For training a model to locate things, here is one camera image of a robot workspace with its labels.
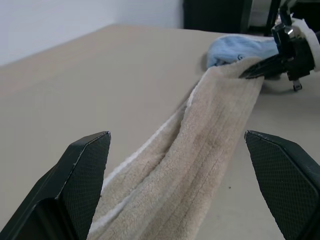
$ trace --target light blue cloth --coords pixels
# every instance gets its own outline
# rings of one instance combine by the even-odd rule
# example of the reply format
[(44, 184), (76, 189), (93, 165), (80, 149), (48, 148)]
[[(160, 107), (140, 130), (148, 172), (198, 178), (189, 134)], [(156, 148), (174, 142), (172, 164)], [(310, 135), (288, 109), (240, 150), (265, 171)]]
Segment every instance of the light blue cloth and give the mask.
[(229, 35), (212, 43), (207, 54), (207, 67), (232, 64), (247, 57), (267, 59), (278, 53), (273, 38), (259, 41), (250, 36)]

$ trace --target fleece towel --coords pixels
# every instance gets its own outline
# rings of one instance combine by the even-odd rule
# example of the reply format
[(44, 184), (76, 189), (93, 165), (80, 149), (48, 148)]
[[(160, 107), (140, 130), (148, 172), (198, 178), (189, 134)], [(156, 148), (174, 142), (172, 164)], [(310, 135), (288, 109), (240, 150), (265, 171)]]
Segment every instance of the fleece towel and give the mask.
[(211, 205), (262, 78), (257, 59), (212, 67), (189, 99), (103, 182), (89, 240), (193, 240)]
[(207, 53), (207, 68), (232, 64), (248, 57), (267, 59), (278, 54), (273, 37), (231, 34), (217, 38)]

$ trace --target towel fold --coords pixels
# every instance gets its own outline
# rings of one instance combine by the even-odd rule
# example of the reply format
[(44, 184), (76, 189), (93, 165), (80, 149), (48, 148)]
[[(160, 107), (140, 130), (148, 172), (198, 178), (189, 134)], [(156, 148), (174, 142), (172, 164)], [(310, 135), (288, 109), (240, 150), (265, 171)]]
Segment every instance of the towel fold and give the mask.
[(103, 183), (89, 240), (193, 240), (261, 90), (237, 77), (257, 59), (212, 67), (189, 99)]
[(207, 68), (232, 64), (248, 57), (267, 59), (278, 54), (273, 37), (231, 34), (216, 39), (207, 53)]

